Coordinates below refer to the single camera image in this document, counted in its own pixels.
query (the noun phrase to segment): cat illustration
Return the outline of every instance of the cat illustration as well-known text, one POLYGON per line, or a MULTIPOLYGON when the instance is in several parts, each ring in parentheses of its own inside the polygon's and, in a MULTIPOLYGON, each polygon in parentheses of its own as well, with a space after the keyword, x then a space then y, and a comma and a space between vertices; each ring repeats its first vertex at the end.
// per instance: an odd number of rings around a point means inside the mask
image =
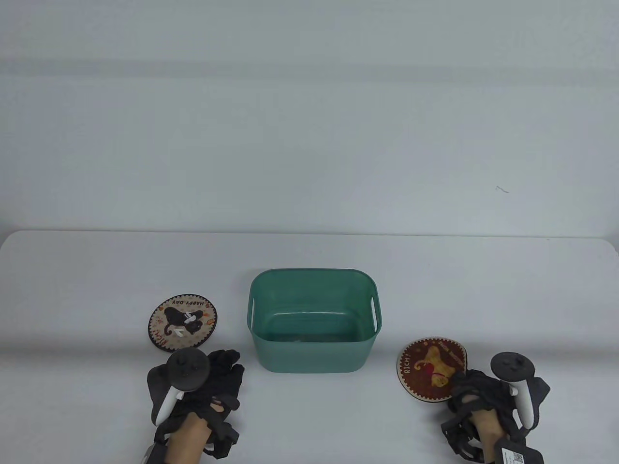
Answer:
POLYGON ((449 378, 456 372, 453 367, 444 363, 441 359, 441 352, 435 346, 429 347, 426 357, 417 361, 413 367, 416 371, 423 368, 430 374, 433 387, 444 387, 449 383, 449 378))
POLYGON ((165 335, 172 335, 172 331, 169 330, 171 325, 184 327, 191 335, 202 328, 200 320, 204 315, 202 311, 180 312, 175 307, 168 306, 163 313, 168 320, 168 325, 163 328, 165 335))

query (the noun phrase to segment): forearm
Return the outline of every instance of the forearm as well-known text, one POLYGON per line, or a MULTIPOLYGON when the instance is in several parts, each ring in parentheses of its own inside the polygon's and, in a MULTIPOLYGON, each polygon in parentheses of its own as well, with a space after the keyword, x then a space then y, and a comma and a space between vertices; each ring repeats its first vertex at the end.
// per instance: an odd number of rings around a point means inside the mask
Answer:
POLYGON ((495 444, 505 436, 505 432, 499 423, 495 410, 475 411, 471 414, 471 421, 479 433, 479 441, 482 443, 483 459, 487 463, 494 462, 495 444))
POLYGON ((206 421, 195 413, 187 415, 181 428, 170 436, 166 464, 198 464, 210 433, 206 421))

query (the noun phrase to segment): white table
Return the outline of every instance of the white table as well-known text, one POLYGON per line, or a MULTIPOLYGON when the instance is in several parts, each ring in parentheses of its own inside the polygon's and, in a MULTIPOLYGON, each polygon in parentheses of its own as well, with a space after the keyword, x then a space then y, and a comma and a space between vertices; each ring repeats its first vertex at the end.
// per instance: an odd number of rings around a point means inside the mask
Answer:
POLYGON ((459 340, 469 366, 520 351, 552 387, 529 444, 548 464, 614 462, 619 259, 594 239, 23 231, 0 249, 2 464, 137 463, 152 440, 147 336, 162 301, 198 293, 219 322, 205 351, 246 366, 228 463, 457 463, 444 405, 406 393, 408 342, 459 340), (274 267, 375 280, 383 331, 351 374, 273 374, 246 327, 249 284, 274 267))

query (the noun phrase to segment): bin handle hole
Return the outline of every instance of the bin handle hole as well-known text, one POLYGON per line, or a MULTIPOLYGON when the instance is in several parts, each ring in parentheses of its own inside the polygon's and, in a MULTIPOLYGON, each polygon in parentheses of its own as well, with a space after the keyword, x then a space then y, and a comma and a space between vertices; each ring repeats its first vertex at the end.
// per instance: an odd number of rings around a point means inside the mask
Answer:
POLYGON ((376 333, 378 323, 376 321, 376 308, 374 307, 374 297, 370 298, 370 304, 372 305, 372 322, 374 322, 374 333, 376 333))
POLYGON ((254 318, 256 316, 256 298, 251 299, 251 330, 254 330, 254 318))

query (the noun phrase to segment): controller grip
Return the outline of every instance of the controller grip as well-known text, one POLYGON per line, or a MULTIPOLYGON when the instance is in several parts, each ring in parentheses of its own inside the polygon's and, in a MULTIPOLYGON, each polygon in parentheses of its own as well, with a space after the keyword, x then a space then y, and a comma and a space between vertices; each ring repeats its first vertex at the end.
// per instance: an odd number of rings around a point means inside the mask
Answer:
POLYGON ((520 422, 525 429, 531 430, 535 425, 535 409, 533 407, 533 401, 531 400, 528 380, 510 382, 509 384, 517 392, 515 401, 520 422))
POLYGON ((168 381, 165 364, 153 367, 149 371, 147 380, 149 385, 150 399, 153 402, 153 408, 150 412, 150 420, 154 424, 155 420, 157 419, 159 409, 161 408, 161 405, 163 404, 163 401, 171 387, 168 381))
POLYGON ((168 390, 168 393, 166 393, 161 405, 159 406, 159 410, 157 411, 157 415, 155 419, 153 420, 153 423, 157 427, 159 427, 159 425, 161 425, 164 420, 170 417, 170 414, 172 414, 172 410, 174 409, 174 405, 176 404, 176 401, 182 400, 184 394, 185 392, 182 392, 181 390, 178 390, 174 387, 170 387, 170 389, 168 390))

